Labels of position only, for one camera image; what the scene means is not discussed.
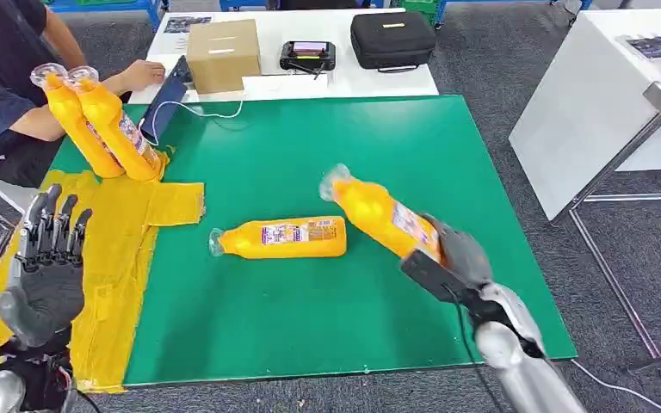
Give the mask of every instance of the case handle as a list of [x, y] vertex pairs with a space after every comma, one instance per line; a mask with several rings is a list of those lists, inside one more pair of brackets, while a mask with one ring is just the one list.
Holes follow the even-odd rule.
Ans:
[[392, 68], [388, 70], [382, 70], [382, 69], [376, 69], [379, 73], [401, 73], [403, 71], [413, 71], [415, 70], [419, 65], [414, 65], [414, 67], [407, 66], [407, 67], [397, 67], [397, 68]]

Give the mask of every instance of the yellow tape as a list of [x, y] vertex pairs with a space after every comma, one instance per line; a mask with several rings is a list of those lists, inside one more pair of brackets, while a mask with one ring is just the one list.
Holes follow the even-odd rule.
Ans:
[[[73, 217], [85, 207], [93, 210], [83, 250], [85, 307], [74, 321], [70, 345], [77, 385], [84, 391], [122, 391], [158, 234], [156, 225], [199, 222], [203, 184], [136, 182], [126, 176], [98, 183], [89, 171], [66, 174], [59, 170], [49, 171], [42, 189], [52, 183], [60, 183], [63, 194], [77, 195]], [[14, 235], [0, 260], [0, 292], [15, 241]], [[0, 344], [10, 335], [0, 319]]]

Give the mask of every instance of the bottle cap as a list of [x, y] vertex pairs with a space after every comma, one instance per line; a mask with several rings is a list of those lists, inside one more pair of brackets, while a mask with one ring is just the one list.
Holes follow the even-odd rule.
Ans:
[[89, 92], [100, 82], [100, 75], [89, 66], [78, 66], [67, 73], [65, 84], [77, 93]]
[[45, 63], [38, 65], [29, 76], [32, 83], [44, 90], [61, 88], [65, 84], [67, 70], [63, 65], [57, 63]]
[[323, 180], [318, 185], [318, 191], [320, 193], [320, 198], [322, 200], [332, 201], [336, 199], [336, 196], [333, 193], [333, 182], [336, 179], [351, 179], [353, 176], [349, 168], [339, 163], [333, 167], [332, 170], [329, 170], [323, 176]]
[[214, 228], [209, 232], [209, 251], [211, 251], [213, 256], [221, 256], [224, 254], [224, 247], [222, 247], [219, 242], [219, 237], [221, 237], [222, 234], [224, 234], [224, 232], [219, 228]]

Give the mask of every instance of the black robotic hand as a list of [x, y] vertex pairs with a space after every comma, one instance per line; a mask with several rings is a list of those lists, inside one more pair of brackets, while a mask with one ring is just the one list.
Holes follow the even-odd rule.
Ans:
[[54, 184], [29, 205], [0, 295], [1, 319], [30, 348], [68, 328], [84, 307], [82, 248], [92, 211], [85, 209], [70, 233], [77, 196], [67, 196], [56, 213], [61, 192]]

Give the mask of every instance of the white table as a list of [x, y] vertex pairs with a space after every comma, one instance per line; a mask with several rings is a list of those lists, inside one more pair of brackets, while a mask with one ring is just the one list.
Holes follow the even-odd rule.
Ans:
[[[172, 16], [211, 16], [213, 22], [255, 19], [260, 46], [260, 67], [263, 75], [287, 74], [280, 68], [280, 50], [290, 40], [323, 40], [336, 46], [336, 69], [329, 72], [327, 82], [315, 87], [307, 75], [265, 77], [262, 84], [237, 92], [197, 95], [190, 90], [183, 102], [259, 101], [272, 99], [305, 99], [319, 97], [427, 96], [437, 95], [437, 87], [427, 65], [414, 71], [381, 74], [362, 69], [350, 42], [350, 25], [354, 15], [404, 11], [404, 9], [344, 9], [308, 11], [239, 11], [226, 13], [167, 13], [151, 43], [147, 60], [159, 61], [170, 71], [186, 52], [188, 34], [164, 33]], [[133, 93], [130, 103], [150, 103], [158, 86]]]
[[[661, 34], [661, 9], [580, 13], [510, 134], [549, 219], [656, 114], [642, 93], [661, 76], [623, 34]], [[661, 128], [617, 170], [661, 170]]]
[[661, 9], [579, 14], [510, 144], [546, 216], [568, 213], [576, 225], [652, 357], [634, 369], [645, 371], [661, 367], [661, 352], [578, 215], [581, 202], [661, 200], [593, 194], [615, 171], [661, 170], [661, 74], [622, 35], [661, 35]]

